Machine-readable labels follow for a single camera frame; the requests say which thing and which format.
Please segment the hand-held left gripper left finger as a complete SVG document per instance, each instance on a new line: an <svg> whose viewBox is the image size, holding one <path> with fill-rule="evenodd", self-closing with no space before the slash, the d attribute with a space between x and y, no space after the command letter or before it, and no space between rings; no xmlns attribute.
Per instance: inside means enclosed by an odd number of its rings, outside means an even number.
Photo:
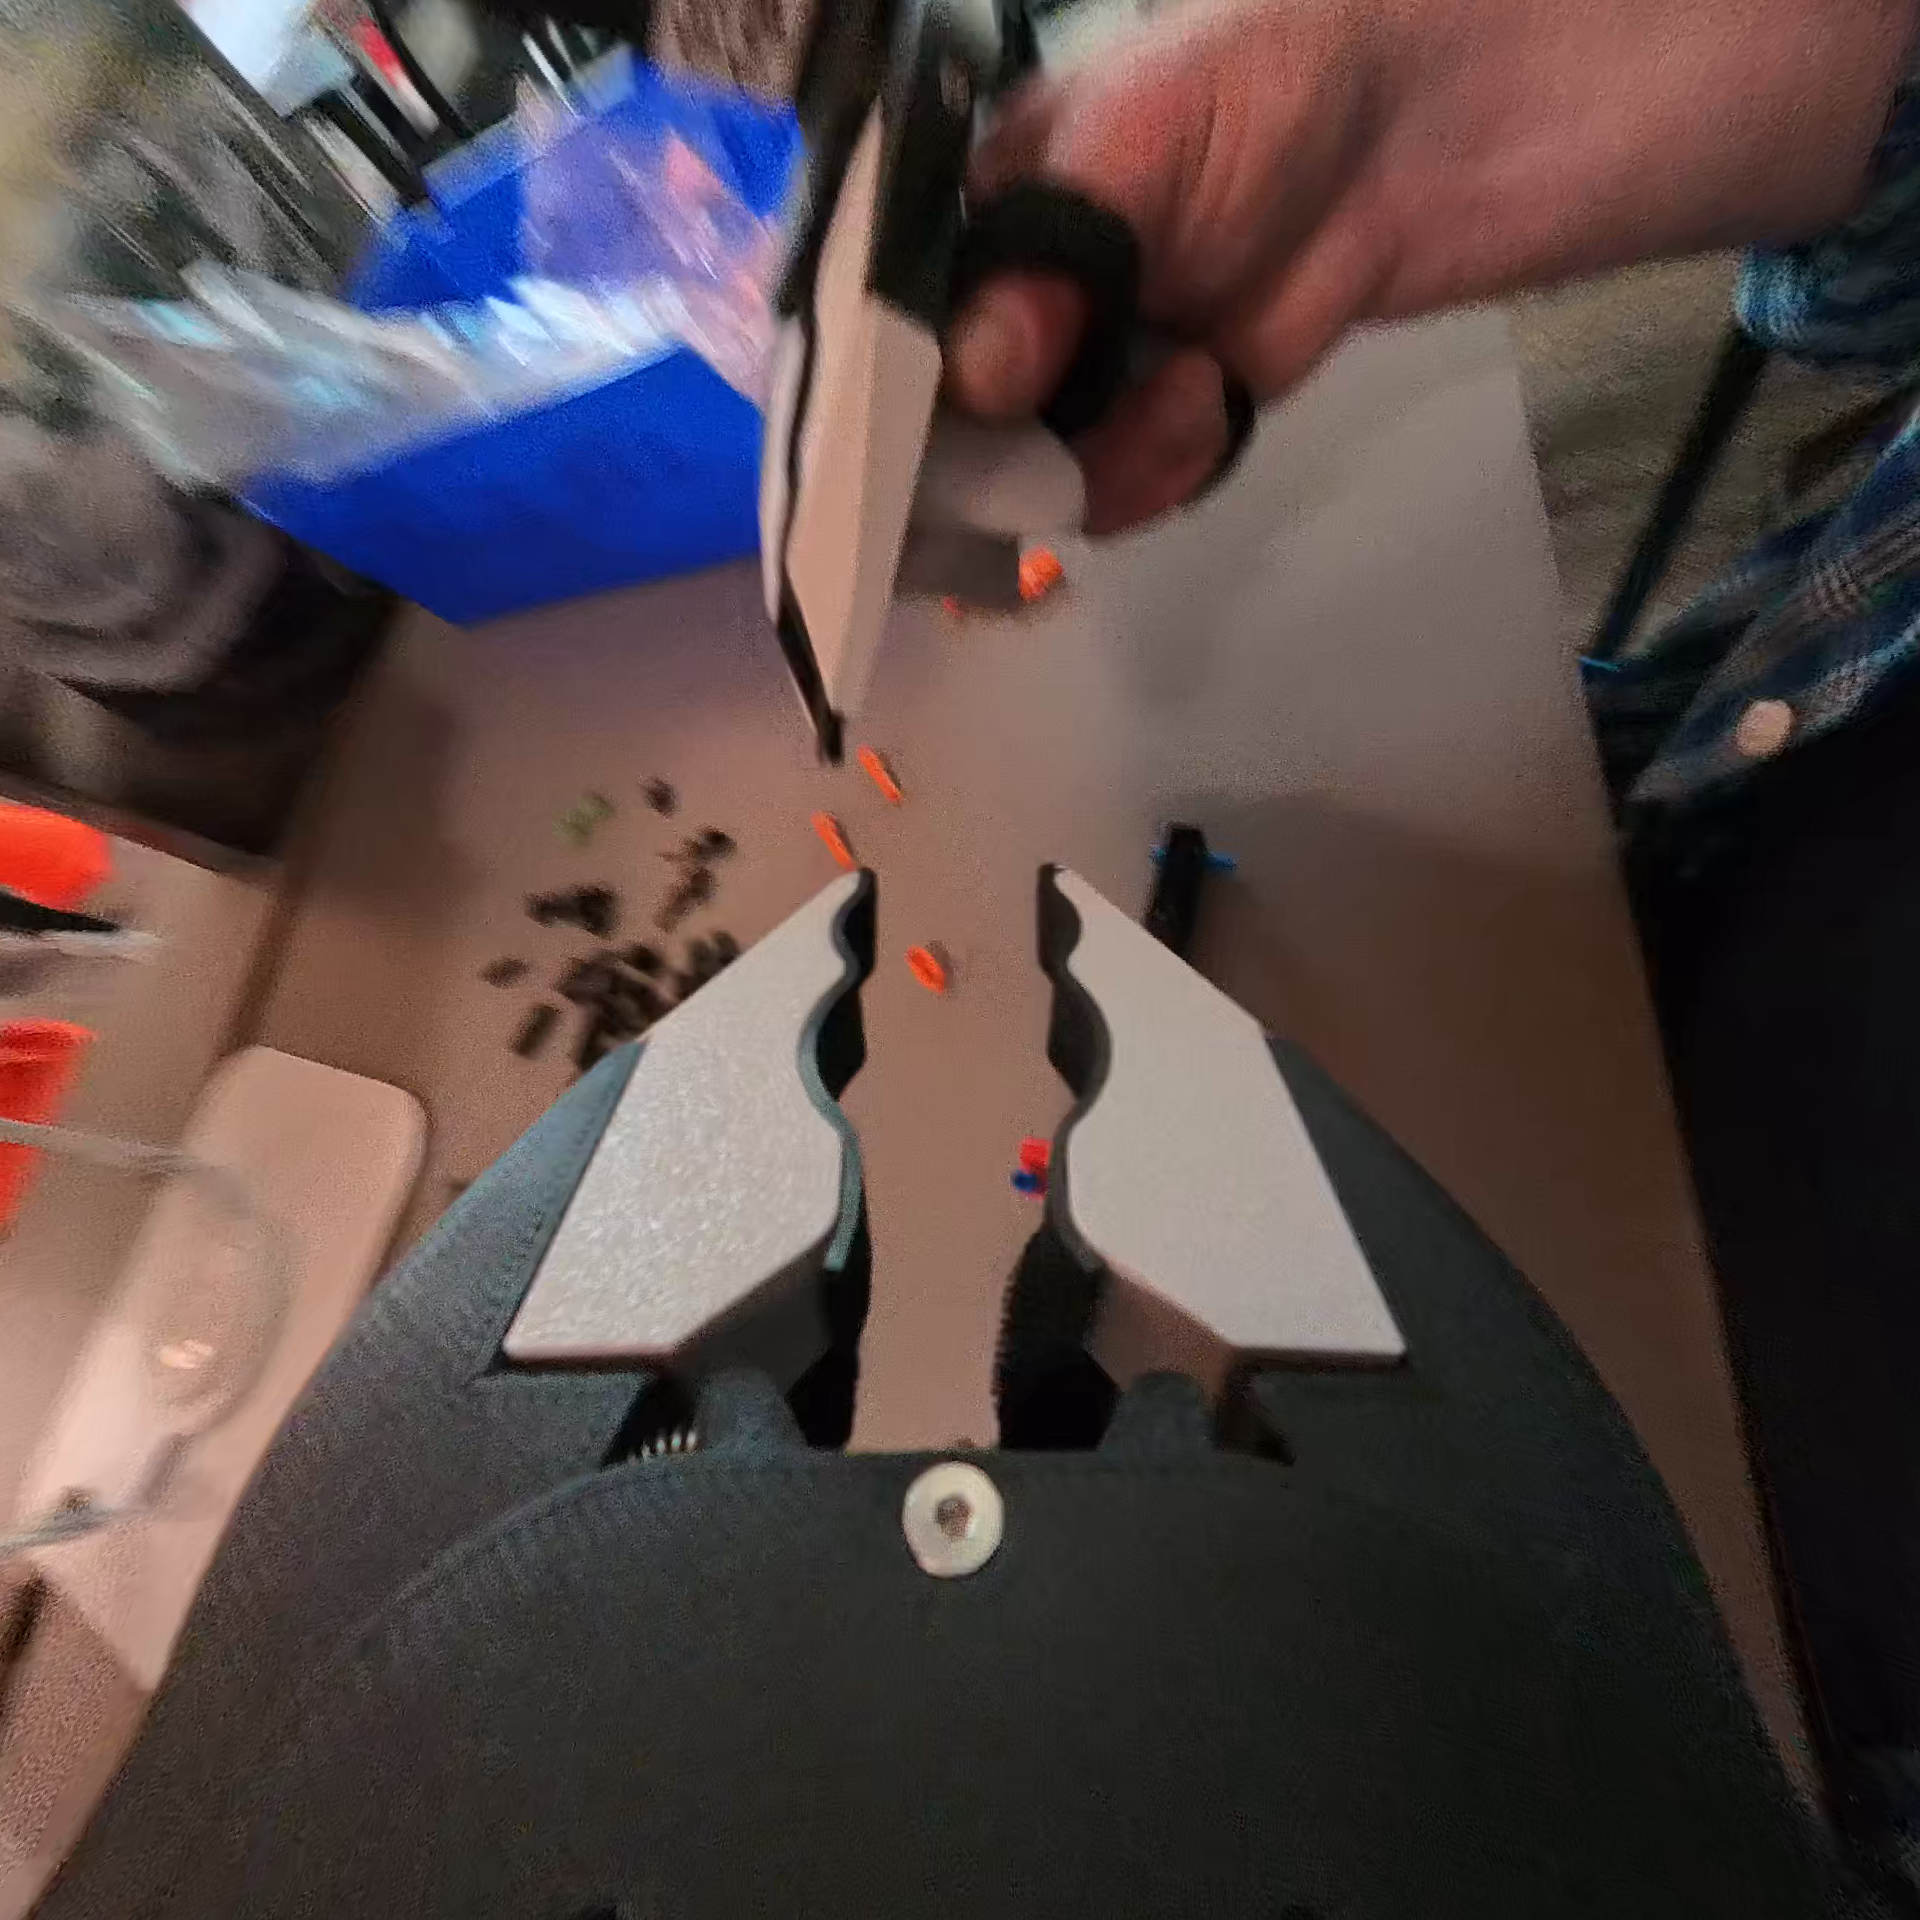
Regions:
<svg viewBox="0 0 1920 1920"><path fill-rule="evenodd" d="M792 1415L853 1415L871 1268L842 1092L866 1066L875 920L875 874L833 879L629 1047L510 1364L754 1367Z"/></svg>

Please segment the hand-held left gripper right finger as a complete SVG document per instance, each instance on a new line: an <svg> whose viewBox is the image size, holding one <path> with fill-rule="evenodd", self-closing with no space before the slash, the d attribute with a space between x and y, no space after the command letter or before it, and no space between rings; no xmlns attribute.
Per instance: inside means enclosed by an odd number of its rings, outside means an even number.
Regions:
<svg viewBox="0 0 1920 1920"><path fill-rule="evenodd" d="M1091 1273L1091 1360L1224 1403L1253 1373L1397 1367L1268 1029L1064 865L1037 870L1049 1059L1066 1084L1043 1224Z"/></svg>

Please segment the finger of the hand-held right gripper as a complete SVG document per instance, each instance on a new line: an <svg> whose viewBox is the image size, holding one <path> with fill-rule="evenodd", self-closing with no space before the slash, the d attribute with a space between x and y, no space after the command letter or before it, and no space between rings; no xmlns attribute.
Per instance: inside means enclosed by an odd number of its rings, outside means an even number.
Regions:
<svg viewBox="0 0 1920 1920"><path fill-rule="evenodd" d="M756 553L760 602L778 638L788 680L798 698L806 727L823 761L845 754L845 722L830 701L818 654L814 649L806 616L790 586L788 542L792 508L798 501L798 420L810 381L814 325L806 315L788 315L778 325L766 407L760 424L756 461Z"/></svg>
<svg viewBox="0 0 1920 1920"><path fill-rule="evenodd" d="M941 387L932 332L867 287L881 173L871 104L818 204L783 358L783 656L806 718L853 718L866 698Z"/></svg>

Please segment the black lego frame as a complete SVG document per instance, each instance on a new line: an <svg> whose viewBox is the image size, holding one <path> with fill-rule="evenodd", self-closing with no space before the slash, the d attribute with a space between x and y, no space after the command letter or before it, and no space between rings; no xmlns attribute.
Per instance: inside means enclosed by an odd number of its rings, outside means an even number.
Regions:
<svg viewBox="0 0 1920 1920"><path fill-rule="evenodd" d="M1170 824L1160 844L1207 844L1207 832L1195 824ZM1143 909L1143 929L1179 957L1187 957L1201 914L1207 874L1176 874L1171 870L1153 870L1148 897ZM1041 1200L1050 1180L1050 1138L1023 1138L1008 1185L1023 1194Z"/></svg>

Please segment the person's right forearm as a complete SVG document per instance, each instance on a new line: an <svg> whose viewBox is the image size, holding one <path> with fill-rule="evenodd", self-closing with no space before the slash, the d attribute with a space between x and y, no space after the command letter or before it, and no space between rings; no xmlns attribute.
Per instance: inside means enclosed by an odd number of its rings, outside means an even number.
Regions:
<svg viewBox="0 0 1920 1920"><path fill-rule="evenodd" d="M1867 198L1916 4L1593 4L1562 277L1804 241Z"/></svg>

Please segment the pile of black lego pieces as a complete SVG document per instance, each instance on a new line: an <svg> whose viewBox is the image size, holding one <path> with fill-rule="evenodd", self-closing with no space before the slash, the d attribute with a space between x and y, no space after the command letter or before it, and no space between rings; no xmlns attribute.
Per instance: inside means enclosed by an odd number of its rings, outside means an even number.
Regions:
<svg viewBox="0 0 1920 1920"><path fill-rule="evenodd" d="M583 793L614 817L586 846L557 830ZM518 897L518 948L473 967L473 986L517 1001L505 1047L517 1062L564 1062L583 1079L610 1052L647 1042L685 1001L733 967L745 942L715 919L736 862L736 837L685 812L682 789L642 777L634 800L583 786L555 817L569 856L636 854L629 879L561 879Z"/></svg>

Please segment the person's right hand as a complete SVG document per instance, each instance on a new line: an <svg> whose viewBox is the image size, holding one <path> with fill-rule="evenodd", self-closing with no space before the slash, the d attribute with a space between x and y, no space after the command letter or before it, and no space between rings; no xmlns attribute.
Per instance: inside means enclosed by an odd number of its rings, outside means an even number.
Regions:
<svg viewBox="0 0 1920 1920"><path fill-rule="evenodd" d="M1122 219L1171 341L1075 441L1091 535L1211 486L1229 380L1263 404L1352 327L1578 271L1545 153L1566 25L1559 4L1205 4L1014 91L978 206L1050 185Z"/></svg>

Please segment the blue plastic bin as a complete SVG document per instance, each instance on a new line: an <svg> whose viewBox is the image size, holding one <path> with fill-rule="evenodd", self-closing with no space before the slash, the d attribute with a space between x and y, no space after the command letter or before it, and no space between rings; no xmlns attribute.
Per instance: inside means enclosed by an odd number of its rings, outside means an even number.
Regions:
<svg viewBox="0 0 1920 1920"><path fill-rule="evenodd" d="M450 394L301 415L238 501L447 622L756 555L790 104L607 57L425 173L342 301Z"/></svg>

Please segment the white booklet stand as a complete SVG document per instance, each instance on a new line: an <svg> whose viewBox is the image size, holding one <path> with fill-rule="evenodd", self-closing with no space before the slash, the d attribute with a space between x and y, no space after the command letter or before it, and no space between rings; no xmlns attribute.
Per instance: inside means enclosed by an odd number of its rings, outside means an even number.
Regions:
<svg viewBox="0 0 1920 1920"><path fill-rule="evenodd" d="M67 1130L44 1146L77 1194L131 1202L131 1239L3 1487L3 1577L39 1583L148 1694L260 1458L377 1276L425 1115L253 1044L216 1067L173 1146Z"/></svg>

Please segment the dark navy t-shirt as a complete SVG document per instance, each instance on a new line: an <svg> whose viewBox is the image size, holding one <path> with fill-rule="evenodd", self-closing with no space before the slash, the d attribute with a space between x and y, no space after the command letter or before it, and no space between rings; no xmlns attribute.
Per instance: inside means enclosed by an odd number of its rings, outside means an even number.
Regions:
<svg viewBox="0 0 1920 1920"><path fill-rule="evenodd" d="M1814 1754L1916 1846L1916 705L1628 881Z"/></svg>

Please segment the black table leg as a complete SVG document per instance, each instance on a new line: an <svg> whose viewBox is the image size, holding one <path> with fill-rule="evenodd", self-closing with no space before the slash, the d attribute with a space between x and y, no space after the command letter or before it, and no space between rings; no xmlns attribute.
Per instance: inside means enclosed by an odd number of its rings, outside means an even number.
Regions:
<svg viewBox="0 0 1920 1920"><path fill-rule="evenodd" d="M1721 332L1707 387L1691 412L1691 424L1667 465L1667 475L1645 513L1645 522L1608 587L1598 622L1579 649L1583 665L1605 669L1634 638L1651 595L1667 579L1676 553L1691 531L1691 516L1705 501L1721 461L1728 456L1740 420L1746 418L1768 353L1730 320Z"/></svg>

